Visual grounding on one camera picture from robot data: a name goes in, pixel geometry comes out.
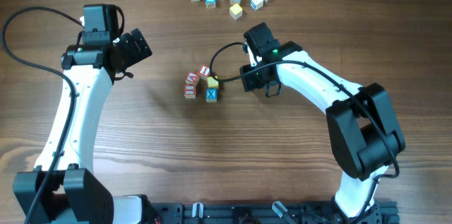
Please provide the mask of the red I wooden block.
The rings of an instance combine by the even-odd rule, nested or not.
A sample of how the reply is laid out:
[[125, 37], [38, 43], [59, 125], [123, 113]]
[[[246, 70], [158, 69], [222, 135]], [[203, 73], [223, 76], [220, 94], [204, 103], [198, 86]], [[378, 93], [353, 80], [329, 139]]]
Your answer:
[[200, 78], [207, 81], [210, 76], [210, 68], [207, 66], [201, 66], [198, 70], [198, 75]]
[[184, 97], [189, 98], [196, 98], [196, 86], [195, 85], [185, 85], [184, 86]]

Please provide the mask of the yellow S wooden block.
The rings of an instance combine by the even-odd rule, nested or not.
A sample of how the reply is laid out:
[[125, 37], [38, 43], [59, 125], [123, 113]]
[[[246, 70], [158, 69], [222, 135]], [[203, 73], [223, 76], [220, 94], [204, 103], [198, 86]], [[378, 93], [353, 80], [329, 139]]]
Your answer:
[[216, 80], [216, 78], [209, 76], [207, 78], [207, 83], [208, 83], [208, 88], [214, 88], [214, 89], [218, 89], [219, 86], [219, 82]]

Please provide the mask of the blue-sided picture wooden block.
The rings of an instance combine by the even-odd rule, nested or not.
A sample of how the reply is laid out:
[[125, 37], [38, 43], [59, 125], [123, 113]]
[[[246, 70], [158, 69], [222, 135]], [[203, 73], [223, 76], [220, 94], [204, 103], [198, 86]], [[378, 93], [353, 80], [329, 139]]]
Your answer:
[[217, 102], [218, 101], [218, 90], [216, 88], [206, 89], [206, 102]]

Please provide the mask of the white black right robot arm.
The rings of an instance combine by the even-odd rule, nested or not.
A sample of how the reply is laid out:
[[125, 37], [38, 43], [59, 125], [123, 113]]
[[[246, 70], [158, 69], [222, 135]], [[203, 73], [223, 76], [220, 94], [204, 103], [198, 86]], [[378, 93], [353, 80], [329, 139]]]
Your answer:
[[280, 44], [265, 23], [244, 33], [250, 63], [241, 67], [245, 91], [287, 86], [314, 103], [326, 116], [333, 156], [343, 171], [333, 200], [348, 223], [374, 210], [374, 194], [387, 169], [396, 178], [396, 160], [405, 139], [386, 90], [377, 83], [361, 86], [315, 62], [298, 44]]

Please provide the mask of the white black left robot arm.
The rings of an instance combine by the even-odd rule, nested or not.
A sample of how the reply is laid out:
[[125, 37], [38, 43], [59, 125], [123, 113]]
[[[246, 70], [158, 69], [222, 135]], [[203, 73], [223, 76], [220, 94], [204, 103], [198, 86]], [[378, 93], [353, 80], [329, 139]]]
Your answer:
[[34, 168], [19, 172], [13, 192], [27, 223], [159, 223], [143, 195], [113, 196], [94, 176], [93, 151], [102, 108], [116, 81], [152, 52], [140, 30], [124, 31], [112, 4], [83, 8], [76, 43], [61, 58], [61, 99]]

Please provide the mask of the red A wooden block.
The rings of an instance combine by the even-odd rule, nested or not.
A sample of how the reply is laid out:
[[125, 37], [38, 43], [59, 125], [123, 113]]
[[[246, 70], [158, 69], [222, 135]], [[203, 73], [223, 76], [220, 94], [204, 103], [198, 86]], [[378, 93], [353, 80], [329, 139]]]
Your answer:
[[186, 78], [185, 78], [185, 82], [187, 85], [193, 85], [196, 86], [199, 82], [199, 75], [195, 72], [188, 72]]

